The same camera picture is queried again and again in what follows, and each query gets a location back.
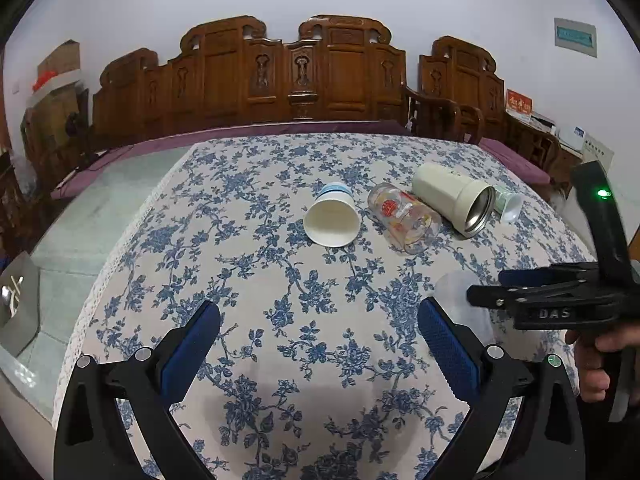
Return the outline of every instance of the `tablecloth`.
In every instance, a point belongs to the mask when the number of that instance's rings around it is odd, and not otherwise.
[[[410,187],[437,162],[526,196],[515,224],[493,215],[464,239],[448,222],[423,254],[391,248],[367,210],[382,181]],[[321,187],[340,180],[362,216],[354,243],[313,244],[302,219]],[[309,134],[217,139],[172,170],[114,251],[76,324],[56,412],[80,352],[129,358],[183,326],[204,299],[223,325],[183,402],[171,412],[219,479],[421,479],[460,427],[453,397],[417,332],[416,307],[438,279],[470,270],[592,259],[556,213],[477,146],[415,137]],[[492,313],[516,358],[571,349],[558,331],[520,332]],[[120,409],[145,471],[159,476],[130,406]],[[510,402],[485,462],[499,456]]]

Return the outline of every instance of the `transparent cup with red print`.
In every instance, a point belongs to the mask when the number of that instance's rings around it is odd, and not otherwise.
[[[383,182],[367,199],[369,209],[387,228],[390,242],[408,254],[418,254],[440,232],[442,218],[414,195]]]

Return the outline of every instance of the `floor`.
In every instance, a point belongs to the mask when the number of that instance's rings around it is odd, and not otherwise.
[[[31,257],[41,269],[41,327],[18,361],[37,374],[33,393],[48,420],[66,345],[84,300],[124,229],[187,150],[114,162],[69,204],[33,251]]]

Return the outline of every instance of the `screw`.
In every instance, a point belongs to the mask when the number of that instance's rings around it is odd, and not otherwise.
[[[546,360],[553,368],[558,368],[562,365],[562,359],[559,358],[556,354],[551,354],[546,357]]]
[[[76,366],[78,368],[87,368],[91,363],[91,358],[88,355],[81,355],[76,361]]]
[[[135,356],[137,361],[146,361],[151,357],[151,348],[147,348],[146,346],[139,348],[136,350]]]
[[[491,345],[486,349],[486,353],[493,359],[502,359],[504,357],[504,350],[496,345]]]

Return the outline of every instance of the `wall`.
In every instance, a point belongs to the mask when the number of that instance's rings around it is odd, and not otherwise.
[[[635,103],[640,101],[640,54],[605,0],[36,0],[6,46],[4,95],[10,132],[20,149],[19,124],[36,65],[69,38],[81,43],[92,92],[108,62],[146,46],[164,62],[178,54],[193,25],[239,14],[267,24],[270,38],[293,41],[315,14],[350,14],[382,21],[392,44],[407,52],[415,87],[419,54],[450,34],[484,46],[507,85],[534,99],[562,127],[580,124],[616,155],[613,187],[632,235],[640,222],[639,172],[634,164]],[[555,16],[596,25],[598,58],[554,46]],[[16,84],[20,91],[13,94]]]

